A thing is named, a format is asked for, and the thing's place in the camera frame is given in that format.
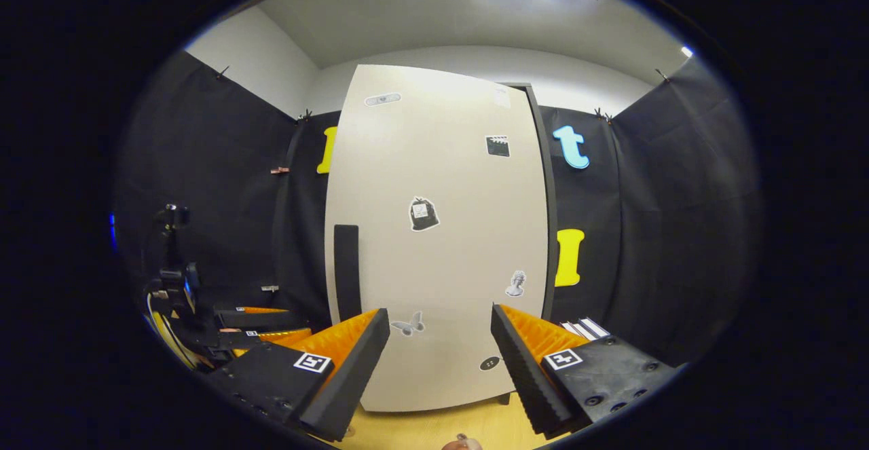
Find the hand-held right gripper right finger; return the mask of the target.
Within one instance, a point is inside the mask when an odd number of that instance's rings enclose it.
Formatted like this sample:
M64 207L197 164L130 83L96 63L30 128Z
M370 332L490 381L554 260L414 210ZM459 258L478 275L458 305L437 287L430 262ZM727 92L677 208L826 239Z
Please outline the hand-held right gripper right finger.
M556 324L495 304L490 331L525 416L547 440L606 422L680 375L589 318Z

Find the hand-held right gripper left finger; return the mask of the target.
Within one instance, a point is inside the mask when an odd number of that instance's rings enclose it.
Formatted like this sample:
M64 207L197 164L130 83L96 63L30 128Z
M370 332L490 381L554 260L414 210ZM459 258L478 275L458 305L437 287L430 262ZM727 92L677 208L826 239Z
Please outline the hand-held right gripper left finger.
M291 343L259 339L204 383L273 429L340 441L389 335L387 309L373 309Z

